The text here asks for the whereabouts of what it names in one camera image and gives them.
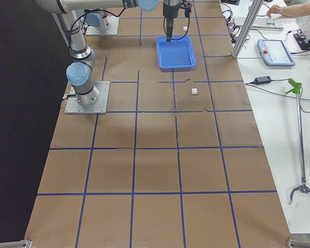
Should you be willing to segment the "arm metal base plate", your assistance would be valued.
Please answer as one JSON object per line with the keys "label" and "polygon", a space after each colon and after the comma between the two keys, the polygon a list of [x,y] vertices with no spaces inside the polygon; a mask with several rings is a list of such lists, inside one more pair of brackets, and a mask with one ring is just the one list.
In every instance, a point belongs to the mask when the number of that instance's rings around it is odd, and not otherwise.
{"label": "arm metal base plate", "polygon": [[105,19],[87,18],[87,36],[116,36],[118,34],[119,18],[107,16]]}
{"label": "arm metal base plate", "polygon": [[71,86],[65,107],[66,114],[105,114],[110,91],[110,81],[93,81],[92,91],[78,95]]}

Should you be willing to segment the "person's hand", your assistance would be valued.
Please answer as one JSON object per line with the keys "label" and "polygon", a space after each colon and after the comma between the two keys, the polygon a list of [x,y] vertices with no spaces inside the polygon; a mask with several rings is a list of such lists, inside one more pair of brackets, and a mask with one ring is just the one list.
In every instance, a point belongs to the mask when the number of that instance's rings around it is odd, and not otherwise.
{"label": "person's hand", "polygon": [[267,11],[267,17],[271,18],[272,14],[281,14],[282,9],[280,6],[278,5],[273,5],[272,7],[270,7],[270,9]]}

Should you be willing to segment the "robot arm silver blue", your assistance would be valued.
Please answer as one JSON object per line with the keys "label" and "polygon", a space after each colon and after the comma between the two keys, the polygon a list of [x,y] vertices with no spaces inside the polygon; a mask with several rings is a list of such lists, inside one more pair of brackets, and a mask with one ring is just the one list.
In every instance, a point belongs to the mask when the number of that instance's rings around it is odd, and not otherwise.
{"label": "robot arm silver blue", "polygon": [[91,80],[96,55],[87,43],[83,34],[82,21],[99,31],[110,28],[110,20],[119,16],[108,11],[108,8],[140,8],[153,11],[157,1],[37,1],[43,10],[52,13],[58,20],[58,26],[67,39],[67,46],[73,59],[66,69],[66,76],[75,92],[77,105],[92,111],[100,106],[99,101],[107,101],[108,93],[102,86],[108,82]]}
{"label": "robot arm silver blue", "polygon": [[85,16],[85,22],[99,31],[108,30],[112,24],[109,14],[105,11],[88,13]]}

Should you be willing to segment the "person's forearm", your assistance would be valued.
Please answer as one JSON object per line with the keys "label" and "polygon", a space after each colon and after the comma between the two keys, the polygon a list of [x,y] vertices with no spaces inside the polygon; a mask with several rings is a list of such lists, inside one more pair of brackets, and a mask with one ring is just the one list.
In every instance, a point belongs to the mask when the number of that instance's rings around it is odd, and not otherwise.
{"label": "person's forearm", "polygon": [[310,15],[310,3],[282,7],[280,14],[285,17],[304,17]]}

